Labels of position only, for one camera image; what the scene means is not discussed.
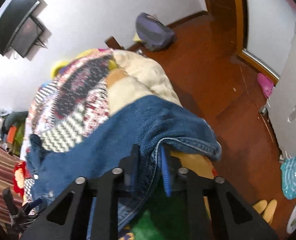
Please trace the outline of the blue denim jacket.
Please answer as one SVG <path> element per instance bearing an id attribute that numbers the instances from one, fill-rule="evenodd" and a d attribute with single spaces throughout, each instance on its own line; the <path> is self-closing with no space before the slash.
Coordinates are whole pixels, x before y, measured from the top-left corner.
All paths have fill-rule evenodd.
<path id="1" fill-rule="evenodd" d="M 102 145 L 94 147 L 95 153 L 108 158 L 112 166 L 91 178 L 78 176 L 87 180 L 99 178 L 117 167 L 121 159 L 130 156 L 132 146 L 139 145 L 136 187 L 130 197 L 118 199 L 118 233 L 148 200 L 159 179 L 163 179 L 161 147 L 169 145 L 181 152 L 198 153 L 215 160 L 222 154 L 215 133 L 204 119 L 154 95 L 144 96 L 115 113 L 100 125 L 96 135 L 101 136 Z M 48 207 L 57 197 L 51 201 L 38 198 Z"/>

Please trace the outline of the pile of clothes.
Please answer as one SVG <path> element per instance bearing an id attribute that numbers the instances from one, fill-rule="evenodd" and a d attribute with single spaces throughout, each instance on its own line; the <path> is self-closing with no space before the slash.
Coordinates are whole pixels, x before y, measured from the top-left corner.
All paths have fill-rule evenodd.
<path id="1" fill-rule="evenodd" d="M 20 155 L 28 111 L 0 109 L 0 148 L 10 155 Z"/>

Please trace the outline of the yellow slippers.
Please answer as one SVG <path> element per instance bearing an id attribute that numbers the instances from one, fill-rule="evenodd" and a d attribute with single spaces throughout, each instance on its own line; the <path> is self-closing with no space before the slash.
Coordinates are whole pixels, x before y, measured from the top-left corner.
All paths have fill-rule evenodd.
<path id="1" fill-rule="evenodd" d="M 277 207 L 277 200 L 272 199 L 271 201 L 267 202 L 267 200 L 260 200 L 259 202 L 255 203 L 252 207 L 262 215 L 262 218 L 268 223 L 272 224 L 273 217 Z"/>

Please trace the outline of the red yellow plush toy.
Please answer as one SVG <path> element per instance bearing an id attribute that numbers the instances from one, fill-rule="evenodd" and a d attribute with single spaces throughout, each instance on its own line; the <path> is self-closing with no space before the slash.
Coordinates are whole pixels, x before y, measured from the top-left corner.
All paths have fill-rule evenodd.
<path id="1" fill-rule="evenodd" d="M 23 201 L 27 200 L 27 196 L 30 197 L 30 189 L 34 184 L 34 178 L 27 170 L 25 161 L 20 161 L 14 166 L 13 175 L 13 189 Z"/>

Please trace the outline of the yellow orange fleece blanket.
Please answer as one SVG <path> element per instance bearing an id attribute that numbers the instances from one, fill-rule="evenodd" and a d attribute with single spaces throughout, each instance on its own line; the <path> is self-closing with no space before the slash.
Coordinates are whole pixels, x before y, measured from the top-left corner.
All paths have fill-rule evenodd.
<path id="1" fill-rule="evenodd" d="M 218 175 L 210 159 L 206 156 L 177 151 L 170 151 L 170 154 L 179 158 L 183 167 L 192 170 L 200 177 L 213 179 Z"/>

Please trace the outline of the green cloth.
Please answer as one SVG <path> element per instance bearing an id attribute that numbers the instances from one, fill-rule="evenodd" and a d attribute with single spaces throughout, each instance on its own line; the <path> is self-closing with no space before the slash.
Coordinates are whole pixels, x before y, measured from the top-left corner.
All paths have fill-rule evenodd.
<path id="1" fill-rule="evenodd" d="M 159 184 L 130 227 L 135 239 L 189 239 L 186 192 L 167 197 Z"/>

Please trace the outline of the teal patterned cloth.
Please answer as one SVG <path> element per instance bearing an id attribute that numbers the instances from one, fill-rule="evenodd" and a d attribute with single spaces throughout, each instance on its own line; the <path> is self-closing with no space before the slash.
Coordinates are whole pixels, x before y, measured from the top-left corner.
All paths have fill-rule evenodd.
<path id="1" fill-rule="evenodd" d="M 282 192 L 286 199 L 296 198 L 296 157 L 286 159 L 280 166 L 282 175 Z"/>

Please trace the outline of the patchwork patterned bedspread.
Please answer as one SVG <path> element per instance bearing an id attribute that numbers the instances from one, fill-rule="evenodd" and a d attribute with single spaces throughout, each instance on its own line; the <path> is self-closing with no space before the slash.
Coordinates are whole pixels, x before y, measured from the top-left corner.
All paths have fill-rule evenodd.
<path id="1" fill-rule="evenodd" d="M 109 118 L 106 77 L 111 49 L 93 49 L 66 64 L 63 71 L 35 94 L 25 123 L 20 158 L 34 178 L 31 202 L 51 201 L 76 177 L 91 178 L 112 162 L 94 147 Z"/>

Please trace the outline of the white wardrobe door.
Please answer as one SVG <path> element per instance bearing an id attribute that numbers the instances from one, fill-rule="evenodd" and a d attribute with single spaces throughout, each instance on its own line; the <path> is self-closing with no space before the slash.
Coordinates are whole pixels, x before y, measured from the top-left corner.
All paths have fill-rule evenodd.
<path id="1" fill-rule="evenodd" d="M 296 157 L 296 20 L 288 59 L 266 106 L 283 158 Z"/>

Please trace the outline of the pink slipper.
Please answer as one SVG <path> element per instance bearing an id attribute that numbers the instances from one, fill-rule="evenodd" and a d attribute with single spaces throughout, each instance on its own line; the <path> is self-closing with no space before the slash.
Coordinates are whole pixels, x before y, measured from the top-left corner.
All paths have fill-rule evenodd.
<path id="1" fill-rule="evenodd" d="M 262 89 L 263 95 L 266 98 L 269 98 L 275 88 L 273 81 L 266 77 L 264 74 L 258 73 L 257 82 Z"/>

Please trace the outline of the cream quilted blanket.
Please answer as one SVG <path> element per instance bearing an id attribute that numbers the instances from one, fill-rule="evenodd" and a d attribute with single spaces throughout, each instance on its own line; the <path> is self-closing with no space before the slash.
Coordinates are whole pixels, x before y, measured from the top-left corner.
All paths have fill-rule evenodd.
<path id="1" fill-rule="evenodd" d="M 128 50 L 113 50 L 117 67 L 106 77 L 109 114 L 148 95 L 155 95 L 181 106 L 162 66 L 153 59 Z"/>

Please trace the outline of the black box under television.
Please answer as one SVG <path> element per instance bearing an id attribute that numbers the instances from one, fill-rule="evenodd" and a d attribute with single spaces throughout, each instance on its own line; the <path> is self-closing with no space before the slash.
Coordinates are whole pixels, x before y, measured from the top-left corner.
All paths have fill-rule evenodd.
<path id="1" fill-rule="evenodd" d="M 29 16 L 15 34 L 11 47 L 21 57 L 26 57 L 44 31 L 44 25 L 36 17 Z"/>

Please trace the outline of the purple backpack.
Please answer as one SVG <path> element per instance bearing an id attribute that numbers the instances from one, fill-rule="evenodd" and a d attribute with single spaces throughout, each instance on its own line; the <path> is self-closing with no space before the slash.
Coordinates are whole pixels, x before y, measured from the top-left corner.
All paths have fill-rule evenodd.
<path id="1" fill-rule="evenodd" d="M 174 37 L 174 31 L 163 25 L 154 16 L 144 12 L 137 16 L 134 40 L 142 43 L 149 51 L 159 51 L 166 48 L 173 42 Z"/>

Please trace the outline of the wall mounted black television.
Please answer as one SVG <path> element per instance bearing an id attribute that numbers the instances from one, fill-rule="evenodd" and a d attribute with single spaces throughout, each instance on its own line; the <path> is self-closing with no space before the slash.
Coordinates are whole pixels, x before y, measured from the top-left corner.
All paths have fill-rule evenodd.
<path id="1" fill-rule="evenodd" d="M 39 0 L 12 0 L 0 17 L 0 54 L 4 55 L 19 28 L 40 4 Z"/>

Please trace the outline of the wooden door frame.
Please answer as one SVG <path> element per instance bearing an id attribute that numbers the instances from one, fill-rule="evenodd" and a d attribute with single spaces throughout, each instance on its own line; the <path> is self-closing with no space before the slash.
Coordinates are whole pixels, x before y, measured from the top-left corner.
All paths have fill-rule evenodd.
<path id="1" fill-rule="evenodd" d="M 260 59 L 247 51 L 248 9 L 247 0 L 205 0 L 208 14 L 221 27 L 232 29 L 236 55 L 244 62 L 270 78 L 273 83 L 279 81 L 279 75 Z"/>

